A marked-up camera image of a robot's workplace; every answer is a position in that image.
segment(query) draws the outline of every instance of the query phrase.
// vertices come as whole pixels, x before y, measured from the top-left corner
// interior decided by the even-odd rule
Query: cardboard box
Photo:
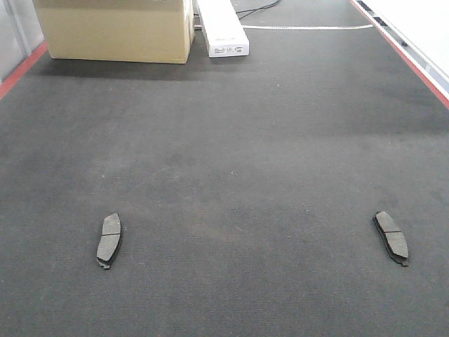
[[[230,0],[196,0],[210,58],[245,56],[250,43]]]
[[[52,58],[186,63],[192,0],[34,0]]]

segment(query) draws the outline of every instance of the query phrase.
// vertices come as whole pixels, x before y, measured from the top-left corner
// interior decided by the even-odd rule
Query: brake pad friction material
[[[121,222],[117,213],[105,218],[97,248],[97,261],[103,269],[110,269],[121,244]]]
[[[376,213],[373,217],[373,221],[377,230],[382,235],[390,257],[403,267],[407,267],[407,241],[399,226],[394,222],[391,216],[384,211]]]

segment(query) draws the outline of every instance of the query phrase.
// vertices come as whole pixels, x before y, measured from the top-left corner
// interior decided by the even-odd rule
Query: red stripe
[[[27,71],[36,63],[39,58],[47,51],[47,44],[42,42],[25,61],[15,68],[13,73],[0,84],[0,100],[19,82],[19,80],[27,73]]]
[[[426,86],[431,90],[432,93],[446,106],[446,108],[449,109],[449,99],[447,99],[443,93],[435,87],[435,85],[430,82],[429,78],[415,65],[413,62],[411,62],[408,57],[405,55],[405,53],[398,48],[398,46],[393,42],[393,39],[385,34],[382,30],[379,29],[377,26],[377,22],[370,17],[365,11],[361,10],[359,7],[359,4],[356,2],[356,0],[351,0],[352,4],[362,13],[369,21],[371,21],[374,26],[377,28],[377,30],[382,34],[382,36],[389,42],[389,44],[394,48],[394,50],[399,54],[399,56],[407,63],[407,65],[412,68],[412,70],[418,75],[418,77],[426,84]]]

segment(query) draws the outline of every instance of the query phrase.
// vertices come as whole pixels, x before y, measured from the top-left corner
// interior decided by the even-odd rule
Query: white box
[[[245,56],[250,42],[230,0],[196,0],[210,58]]]

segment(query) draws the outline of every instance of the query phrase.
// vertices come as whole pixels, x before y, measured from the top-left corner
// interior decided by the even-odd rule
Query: black cable
[[[247,14],[242,15],[241,17],[239,17],[239,20],[241,20],[241,19],[246,18],[247,16],[249,16],[249,15],[251,15],[251,14],[254,14],[254,13],[257,12],[257,11],[261,11],[261,10],[264,10],[264,9],[268,9],[268,8],[275,7],[275,6],[279,5],[279,3],[280,3],[281,1],[282,1],[282,0],[276,0],[275,2],[272,2],[271,4],[267,4],[267,5],[261,6],[261,7],[259,7],[259,8],[252,8],[252,9],[246,9],[246,10],[244,10],[244,11],[237,11],[236,14],[247,13]]]

